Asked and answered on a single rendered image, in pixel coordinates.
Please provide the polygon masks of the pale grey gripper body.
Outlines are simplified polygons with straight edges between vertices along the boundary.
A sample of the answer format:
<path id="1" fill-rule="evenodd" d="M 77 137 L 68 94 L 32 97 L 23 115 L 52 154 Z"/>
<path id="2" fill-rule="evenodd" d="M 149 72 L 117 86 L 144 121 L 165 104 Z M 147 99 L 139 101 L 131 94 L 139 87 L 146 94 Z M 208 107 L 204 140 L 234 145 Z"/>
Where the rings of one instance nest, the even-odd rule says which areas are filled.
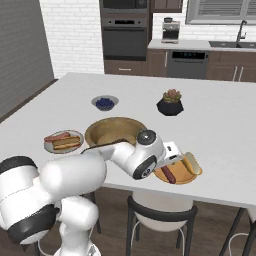
<path id="1" fill-rule="evenodd" d="M 184 158 L 183 154 L 178 155 L 164 155 L 161 154 L 157 157 L 156 169 L 162 168 L 163 166 L 174 164 L 178 161 L 181 161 Z"/>

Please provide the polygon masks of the orange wooden plate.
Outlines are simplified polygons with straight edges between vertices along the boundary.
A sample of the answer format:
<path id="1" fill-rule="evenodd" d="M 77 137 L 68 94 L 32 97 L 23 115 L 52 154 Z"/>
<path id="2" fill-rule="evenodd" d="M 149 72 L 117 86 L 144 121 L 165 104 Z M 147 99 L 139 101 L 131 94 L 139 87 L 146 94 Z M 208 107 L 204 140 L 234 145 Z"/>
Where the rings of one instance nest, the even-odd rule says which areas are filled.
<path id="1" fill-rule="evenodd" d="M 169 164 L 167 167 L 170 169 L 172 174 L 176 178 L 177 185 L 181 184 L 187 184 L 191 181 L 193 181 L 198 175 L 191 174 L 188 169 L 186 168 L 184 164 L 184 158 L 181 161 L 178 161 L 174 164 Z M 167 178 L 165 177 L 164 173 L 162 172 L 161 168 L 158 168 L 154 171 L 154 174 L 156 177 L 158 177 L 160 180 L 170 183 Z"/>

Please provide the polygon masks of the tan hot dog bun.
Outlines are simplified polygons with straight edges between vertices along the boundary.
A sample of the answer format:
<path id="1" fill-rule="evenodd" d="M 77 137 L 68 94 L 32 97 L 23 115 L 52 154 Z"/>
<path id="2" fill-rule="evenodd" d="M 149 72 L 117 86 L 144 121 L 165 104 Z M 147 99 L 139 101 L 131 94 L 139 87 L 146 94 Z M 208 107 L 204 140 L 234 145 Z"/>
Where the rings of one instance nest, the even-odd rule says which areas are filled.
<path id="1" fill-rule="evenodd" d="M 77 147 L 81 145 L 79 136 L 69 136 L 61 138 L 59 140 L 53 141 L 54 150 L 64 150 L 72 147 Z"/>
<path id="2" fill-rule="evenodd" d="M 188 171 L 193 175 L 201 175 L 202 169 L 197 163 L 194 155 L 190 152 L 187 152 L 184 156 L 184 164 Z"/>

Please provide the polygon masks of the wooden bowl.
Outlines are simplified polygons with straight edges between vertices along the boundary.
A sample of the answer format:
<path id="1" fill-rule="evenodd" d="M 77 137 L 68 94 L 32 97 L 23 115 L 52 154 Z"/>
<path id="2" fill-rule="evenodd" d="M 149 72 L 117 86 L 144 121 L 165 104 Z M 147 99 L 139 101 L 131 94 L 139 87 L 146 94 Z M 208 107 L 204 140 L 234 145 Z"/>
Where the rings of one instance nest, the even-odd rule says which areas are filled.
<path id="1" fill-rule="evenodd" d="M 85 141 L 90 146 L 104 145 L 116 140 L 125 140 L 136 144 L 136 137 L 146 126 L 141 122 L 126 117 L 101 119 L 91 124 L 85 132 Z"/>

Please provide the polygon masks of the black plant pot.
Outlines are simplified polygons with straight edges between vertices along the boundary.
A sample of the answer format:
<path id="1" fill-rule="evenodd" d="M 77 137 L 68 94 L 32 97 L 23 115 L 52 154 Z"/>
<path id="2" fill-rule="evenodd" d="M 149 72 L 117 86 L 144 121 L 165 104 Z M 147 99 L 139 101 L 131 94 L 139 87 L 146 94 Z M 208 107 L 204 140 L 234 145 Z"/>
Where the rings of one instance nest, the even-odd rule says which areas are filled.
<path id="1" fill-rule="evenodd" d="M 177 116 L 184 110 L 181 101 L 178 101 L 177 103 L 169 103 L 164 99 L 161 99 L 156 106 L 158 111 L 165 116 Z"/>

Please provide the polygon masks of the green red succulent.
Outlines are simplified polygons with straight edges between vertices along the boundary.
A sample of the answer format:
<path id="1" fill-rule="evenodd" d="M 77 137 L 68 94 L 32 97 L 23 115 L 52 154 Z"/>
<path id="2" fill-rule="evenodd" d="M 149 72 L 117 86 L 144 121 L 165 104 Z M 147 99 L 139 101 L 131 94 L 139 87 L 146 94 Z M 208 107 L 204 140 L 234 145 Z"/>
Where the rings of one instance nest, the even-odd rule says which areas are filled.
<path id="1" fill-rule="evenodd" d="M 169 89 L 163 94 L 163 100 L 167 103 L 178 103 L 182 95 L 176 89 Z"/>

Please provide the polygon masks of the dark grey dishwasher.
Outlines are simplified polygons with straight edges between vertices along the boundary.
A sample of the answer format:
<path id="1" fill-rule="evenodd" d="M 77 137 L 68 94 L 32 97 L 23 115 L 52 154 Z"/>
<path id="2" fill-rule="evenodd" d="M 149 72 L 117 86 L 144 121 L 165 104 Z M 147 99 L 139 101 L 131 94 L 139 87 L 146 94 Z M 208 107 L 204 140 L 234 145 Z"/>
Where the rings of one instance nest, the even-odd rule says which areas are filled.
<path id="1" fill-rule="evenodd" d="M 208 51 L 170 50 L 167 58 L 167 76 L 204 80 L 208 56 Z"/>

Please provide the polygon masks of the brown base cupboards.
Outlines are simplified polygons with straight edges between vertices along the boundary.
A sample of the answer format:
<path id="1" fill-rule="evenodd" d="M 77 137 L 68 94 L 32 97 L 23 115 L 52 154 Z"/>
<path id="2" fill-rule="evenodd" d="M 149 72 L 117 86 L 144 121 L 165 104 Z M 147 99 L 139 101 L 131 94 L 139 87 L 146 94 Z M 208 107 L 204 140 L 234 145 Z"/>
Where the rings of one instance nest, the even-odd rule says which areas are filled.
<path id="1" fill-rule="evenodd" d="M 167 76 L 168 51 L 163 49 L 148 50 L 148 75 L 153 77 Z"/>
<path id="2" fill-rule="evenodd" d="M 210 52 L 206 79 L 256 83 L 256 52 Z"/>

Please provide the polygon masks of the brown drawer under oven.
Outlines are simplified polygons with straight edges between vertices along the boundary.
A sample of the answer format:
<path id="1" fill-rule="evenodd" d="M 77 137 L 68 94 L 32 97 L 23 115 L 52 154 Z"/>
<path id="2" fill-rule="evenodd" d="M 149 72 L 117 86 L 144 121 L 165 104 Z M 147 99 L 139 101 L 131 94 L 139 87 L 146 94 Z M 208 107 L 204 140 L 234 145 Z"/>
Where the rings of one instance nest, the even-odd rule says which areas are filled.
<path id="1" fill-rule="evenodd" d="M 114 75 L 146 76 L 147 63 L 145 61 L 105 60 L 104 72 Z"/>

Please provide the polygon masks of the silver coffee machine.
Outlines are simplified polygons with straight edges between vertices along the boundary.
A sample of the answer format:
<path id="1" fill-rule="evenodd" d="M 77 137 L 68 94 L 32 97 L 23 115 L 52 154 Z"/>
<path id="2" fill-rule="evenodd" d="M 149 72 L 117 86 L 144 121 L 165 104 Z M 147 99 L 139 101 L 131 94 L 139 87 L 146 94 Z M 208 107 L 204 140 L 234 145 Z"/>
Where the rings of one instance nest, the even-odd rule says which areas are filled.
<path id="1" fill-rule="evenodd" d="M 180 22 L 171 17 L 165 17 L 162 23 L 162 43 L 178 43 Z"/>

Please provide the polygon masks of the dark sink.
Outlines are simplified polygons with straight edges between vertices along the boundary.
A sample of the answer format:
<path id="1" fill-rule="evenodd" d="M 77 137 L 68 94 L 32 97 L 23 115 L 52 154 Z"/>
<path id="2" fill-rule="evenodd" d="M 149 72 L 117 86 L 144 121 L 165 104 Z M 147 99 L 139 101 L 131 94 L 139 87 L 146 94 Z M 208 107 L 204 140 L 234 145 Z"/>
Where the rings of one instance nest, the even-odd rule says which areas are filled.
<path id="1" fill-rule="evenodd" d="M 256 42 L 209 41 L 211 47 L 256 49 Z"/>

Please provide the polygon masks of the black tap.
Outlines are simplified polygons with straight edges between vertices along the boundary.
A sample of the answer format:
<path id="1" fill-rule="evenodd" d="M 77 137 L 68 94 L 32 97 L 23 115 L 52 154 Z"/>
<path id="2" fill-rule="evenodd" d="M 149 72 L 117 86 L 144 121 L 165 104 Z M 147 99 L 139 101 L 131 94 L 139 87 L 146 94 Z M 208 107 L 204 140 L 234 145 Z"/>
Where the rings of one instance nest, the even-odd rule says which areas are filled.
<path id="1" fill-rule="evenodd" d="M 240 23 L 240 27 L 239 27 L 239 31 L 237 33 L 237 37 L 236 37 L 236 43 L 238 44 L 242 39 L 246 38 L 246 32 L 243 34 L 242 30 L 243 30 L 243 26 L 246 25 L 248 22 L 246 20 L 242 20 Z"/>

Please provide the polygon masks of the window with grey blinds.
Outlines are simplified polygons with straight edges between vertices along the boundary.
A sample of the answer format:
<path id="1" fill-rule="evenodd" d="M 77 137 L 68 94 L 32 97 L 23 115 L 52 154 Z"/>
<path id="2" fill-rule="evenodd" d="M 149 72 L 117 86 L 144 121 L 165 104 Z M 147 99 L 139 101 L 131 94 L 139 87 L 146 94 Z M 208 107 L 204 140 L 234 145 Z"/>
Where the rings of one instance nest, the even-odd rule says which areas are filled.
<path id="1" fill-rule="evenodd" d="M 256 0 L 188 0 L 186 24 L 256 25 Z"/>

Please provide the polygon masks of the black microwave oven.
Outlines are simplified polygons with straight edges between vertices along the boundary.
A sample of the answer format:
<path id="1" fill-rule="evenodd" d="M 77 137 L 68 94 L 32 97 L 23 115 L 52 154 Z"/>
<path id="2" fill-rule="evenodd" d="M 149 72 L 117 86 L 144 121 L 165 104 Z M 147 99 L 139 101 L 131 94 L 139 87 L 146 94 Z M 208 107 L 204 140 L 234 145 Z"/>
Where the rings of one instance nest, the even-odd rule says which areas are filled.
<path id="1" fill-rule="evenodd" d="M 139 10 L 147 8 L 147 0 L 101 0 L 105 9 Z"/>

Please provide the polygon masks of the brown wall cupboard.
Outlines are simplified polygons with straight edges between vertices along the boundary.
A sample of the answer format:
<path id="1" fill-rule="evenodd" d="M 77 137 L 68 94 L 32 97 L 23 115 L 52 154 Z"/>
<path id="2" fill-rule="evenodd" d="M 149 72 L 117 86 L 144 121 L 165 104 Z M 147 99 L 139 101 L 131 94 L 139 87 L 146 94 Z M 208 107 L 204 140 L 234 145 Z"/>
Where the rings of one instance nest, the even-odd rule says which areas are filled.
<path id="1" fill-rule="evenodd" d="M 181 13 L 183 0 L 151 0 L 152 13 Z"/>

